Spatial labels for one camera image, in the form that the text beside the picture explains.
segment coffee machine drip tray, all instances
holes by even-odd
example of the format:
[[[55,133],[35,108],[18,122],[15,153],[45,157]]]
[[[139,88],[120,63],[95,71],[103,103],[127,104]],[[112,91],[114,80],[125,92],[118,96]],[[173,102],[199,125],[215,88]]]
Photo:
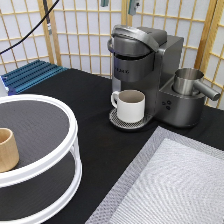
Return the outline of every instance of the coffee machine drip tray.
[[[118,129],[121,129],[122,131],[137,131],[141,128],[143,128],[146,124],[149,123],[150,120],[152,120],[153,116],[149,115],[149,114],[145,114],[144,118],[136,123],[126,123],[121,121],[118,117],[117,117],[117,109],[114,108],[113,110],[111,110],[110,115],[109,115],[109,119],[110,122]]]

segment mesh shelf liner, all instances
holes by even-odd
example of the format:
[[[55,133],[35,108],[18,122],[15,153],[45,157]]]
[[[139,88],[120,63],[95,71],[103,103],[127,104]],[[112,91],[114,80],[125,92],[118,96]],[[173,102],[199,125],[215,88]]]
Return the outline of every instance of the mesh shelf liner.
[[[222,223],[223,170],[223,160],[165,139],[109,223]]]
[[[25,218],[47,208],[65,193],[74,175],[75,161],[68,153],[35,178],[0,188],[0,222]]]
[[[106,195],[104,200],[100,203],[95,212],[87,220],[86,224],[109,223],[112,215],[117,210],[118,206],[121,204],[122,200],[127,195],[132,185],[135,183],[140,173],[146,167],[149,160],[165,138],[224,160],[224,153],[222,151],[158,127],[139,154],[130,163],[125,172]]]
[[[45,157],[69,131],[69,119],[63,110],[36,100],[0,104],[0,117],[0,128],[9,128],[15,135],[20,160],[14,169]]]

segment stainless steel pitcher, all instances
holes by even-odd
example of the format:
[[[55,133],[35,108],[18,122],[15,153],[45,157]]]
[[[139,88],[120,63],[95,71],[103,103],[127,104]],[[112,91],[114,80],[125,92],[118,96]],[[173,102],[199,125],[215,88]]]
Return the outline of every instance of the stainless steel pitcher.
[[[196,89],[213,101],[220,98],[220,93],[201,82],[204,74],[200,70],[182,68],[178,69],[175,74],[173,84],[175,92],[185,96],[193,96]]]

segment coffee machine handle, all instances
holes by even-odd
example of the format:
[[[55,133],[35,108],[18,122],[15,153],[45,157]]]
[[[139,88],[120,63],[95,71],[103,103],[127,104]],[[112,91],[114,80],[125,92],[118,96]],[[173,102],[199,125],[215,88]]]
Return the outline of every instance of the coffee machine handle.
[[[136,39],[144,43],[146,46],[149,47],[150,50],[154,52],[157,52],[159,49],[159,44],[156,42],[156,40],[150,33],[146,33],[134,27],[126,25],[116,25],[112,31],[112,37],[116,35],[123,35]]]
[[[108,50],[110,51],[110,53],[114,53],[114,49],[113,49],[113,46],[112,46],[112,38],[110,38],[108,41],[107,41],[107,48]]]

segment mug handle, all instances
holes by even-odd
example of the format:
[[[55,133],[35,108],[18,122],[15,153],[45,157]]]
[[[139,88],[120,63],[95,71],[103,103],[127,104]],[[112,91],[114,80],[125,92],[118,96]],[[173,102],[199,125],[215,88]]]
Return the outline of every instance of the mug handle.
[[[115,108],[117,108],[117,104],[115,103],[115,99],[118,99],[118,95],[119,95],[118,91],[113,92],[112,95],[111,95],[111,103]]]

